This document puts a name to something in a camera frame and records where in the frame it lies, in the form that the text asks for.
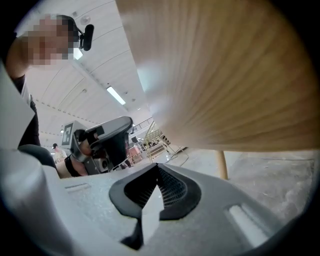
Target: black wristband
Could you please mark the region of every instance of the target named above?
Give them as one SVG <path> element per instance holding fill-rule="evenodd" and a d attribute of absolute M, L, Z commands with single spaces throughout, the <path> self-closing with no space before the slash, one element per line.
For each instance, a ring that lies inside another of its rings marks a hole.
<path fill-rule="evenodd" d="M 72 177 L 79 177 L 81 176 L 73 167 L 70 155 L 64 159 L 65 167 L 68 170 L 68 172 L 71 174 Z"/>

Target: gray machine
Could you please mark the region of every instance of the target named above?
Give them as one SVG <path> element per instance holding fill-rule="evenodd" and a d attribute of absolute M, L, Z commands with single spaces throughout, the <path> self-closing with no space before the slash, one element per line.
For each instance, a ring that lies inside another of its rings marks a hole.
<path fill-rule="evenodd" d="M 77 124 L 65 127 L 63 138 L 77 158 L 82 157 L 77 148 L 80 130 L 97 132 L 99 143 L 91 147 L 105 155 L 90 156 L 86 166 L 89 174 L 100 174 L 61 180 L 54 168 L 17 150 L 32 114 L 27 108 L 16 110 L 23 102 L 3 73 L 0 96 L 10 109 L 9 114 L 0 108 L 0 134 L 18 137 L 9 140 L 1 135 L 1 199 L 47 255 L 239 255 L 258 250 L 282 226 L 268 209 L 229 182 L 189 169 L 147 164 L 103 173 L 96 159 L 109 159 L 114 165 L 127 157 L 129 117 L 90 129 Z M 16 128 L 8 125 L 19 122 Z M 145 242 L 142 209 L 156 186 L 164 209 L 157 229 Z"/>

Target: person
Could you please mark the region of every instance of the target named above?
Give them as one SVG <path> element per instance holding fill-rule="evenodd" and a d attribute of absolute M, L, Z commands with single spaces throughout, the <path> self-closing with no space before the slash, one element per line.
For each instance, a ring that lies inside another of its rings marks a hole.
<path fill-rule="evenodd" d="M 54 161 L 56 163 L 60 163 L 62 161 L 65 160 L 65 158 L 67 157 L 66 151 L 64 151 L 63 149 L 58 147 L 57 143 L 54 143 L 52 145 L 52 148 L 54 150 Z"/>
<path fill-rule="evenodd" d="M 67 59 L 75 43 L 79 42 L 76 22 L 65 15 L 47 14 L 34 26 L 34 30 L 20 37 L 17 37 L 16 33 L 6 37 L 9 37 L 9 40 L 6 38 L 0 49 L 2 62 L 22 99 L 34 111 L 34 117 L 23 134 L 18 150 L 34 156 L 42 165 L 54 167 L 61 178 L 87 175 L 84 164 L 73 156 L 68 156 L 65 161 L 55 165 L 50 152 L 40 147 L 36 104 L 26 85 L 26 72 L 29 67 L 50 65 L 54 60 Z M 85 155 L 90 155 L 91 149 L 87 140 L 80 144 L 80 150 Z"/>

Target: marble floor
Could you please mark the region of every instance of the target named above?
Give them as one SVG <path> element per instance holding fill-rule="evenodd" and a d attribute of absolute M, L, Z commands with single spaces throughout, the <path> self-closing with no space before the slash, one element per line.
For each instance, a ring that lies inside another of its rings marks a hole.
<path fill-rule="evenodd" d="M 166 163 L 171 156 L 165 152 L 153 161 Z M 283 224 L 301 213 L 308 201 L 314 174 L 314 157 L 313 151 L 225 152 L 229 182 L 270 209 Z M 149 162 L 144 159 L 137 165 Z M 196 172 L 219 177 L 212 150 L 187 148 L 174 156 L 168 164 L 182 165 Z M 152 205 L 146 205 L 143 209 L 146 219 L 156 219 L 163 209 L 159 189 L 152 196 L 155 200 L 150 202 L 155 203 L 150 203 Z"/>

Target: wooden table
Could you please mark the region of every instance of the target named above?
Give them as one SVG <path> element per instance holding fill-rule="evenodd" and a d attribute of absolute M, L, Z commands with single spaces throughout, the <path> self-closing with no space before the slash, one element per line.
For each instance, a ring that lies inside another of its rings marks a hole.
<path fill-rule="evenodd" d="M 116 3 L 151 114 L 173 144 L 218 150 L 220 169 L 224 150 L 320 147 L 312 63 L 269 1 Z"/>

